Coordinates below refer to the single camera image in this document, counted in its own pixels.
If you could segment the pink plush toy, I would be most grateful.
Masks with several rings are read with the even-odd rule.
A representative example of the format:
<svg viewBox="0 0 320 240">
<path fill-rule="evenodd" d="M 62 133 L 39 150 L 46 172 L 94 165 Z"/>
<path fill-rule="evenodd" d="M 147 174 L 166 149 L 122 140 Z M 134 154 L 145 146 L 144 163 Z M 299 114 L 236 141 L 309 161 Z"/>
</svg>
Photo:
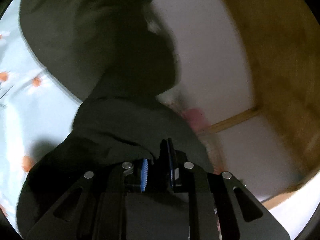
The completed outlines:
<svg viewBox="0 0 320 240">
<path fill-rule="evenodd" d="M 200 108 L 189 108 L 182 112 L 182 117 L 194 132 L 207 129 L 210 126 L 204 112 Z"/>
</svg>

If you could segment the dark grey blanket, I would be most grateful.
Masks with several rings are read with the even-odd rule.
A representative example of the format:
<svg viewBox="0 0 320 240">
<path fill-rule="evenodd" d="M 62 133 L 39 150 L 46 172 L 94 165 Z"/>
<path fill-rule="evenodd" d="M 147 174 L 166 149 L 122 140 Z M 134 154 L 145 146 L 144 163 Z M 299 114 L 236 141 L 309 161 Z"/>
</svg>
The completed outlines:
<svg viewBox="0 0 320 240">
<path fill-rule="evenodd" d="M 117 38 L 145 27 L 148 0 L 21 0 L 20 26 L 38 61 L 79 100 L 114 64 Z"/>
</svg>

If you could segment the light blue daisy duvet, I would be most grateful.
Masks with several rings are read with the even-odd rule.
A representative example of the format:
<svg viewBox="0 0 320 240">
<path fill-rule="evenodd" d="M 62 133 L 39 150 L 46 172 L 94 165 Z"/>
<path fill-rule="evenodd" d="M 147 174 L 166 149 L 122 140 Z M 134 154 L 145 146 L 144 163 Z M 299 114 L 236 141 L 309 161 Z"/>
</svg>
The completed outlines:
<svg viewBox="0 0 320 240">
<path fill-rule="evenodd" d="M 20 5 L 13 0 L 1 18 L 1 207 L 14 229 L 24 157 L 37 162 L 60 144 L 80 106 L 31 52 Z"/>
</svg>

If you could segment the wooden bunk bed frame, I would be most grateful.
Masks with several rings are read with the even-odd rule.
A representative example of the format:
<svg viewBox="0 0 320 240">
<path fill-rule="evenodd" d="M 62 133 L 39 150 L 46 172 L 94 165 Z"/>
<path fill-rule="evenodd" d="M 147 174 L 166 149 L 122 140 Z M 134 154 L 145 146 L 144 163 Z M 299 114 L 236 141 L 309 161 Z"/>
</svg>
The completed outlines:
<svg viewBox="0 0 320 240">
<path fill-rule="evenodd" d="M 245 46 L 254 105 L 208 127 L 221 132 L 259 114 L 291 151 L 304 179 L 264 201 L 278 207 L 319 173 L 319 22 L 304 0 L 222 0 Z"/>
</svg>

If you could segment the black zip jacket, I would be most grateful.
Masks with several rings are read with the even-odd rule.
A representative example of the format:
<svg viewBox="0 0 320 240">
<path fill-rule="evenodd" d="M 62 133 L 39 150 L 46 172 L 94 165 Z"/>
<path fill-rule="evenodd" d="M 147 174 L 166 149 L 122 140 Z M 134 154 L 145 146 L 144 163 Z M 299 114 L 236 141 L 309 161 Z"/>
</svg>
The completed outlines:
<svg viewBox="0 0 320 240">
<path fill-rule="evenodd" d="M 189 125 L 156 98 L 174 85 L 172 53 L 147 27 L 125 29 L 116 45 L 114 65 L 79 107 L 69 136 L 26 178 L 17 206 L 24 239 L 187 237 L 187 204 L 169 189 L 160 147 L 171 138 L 193 164 L 213 167 Z"/>
</svg>

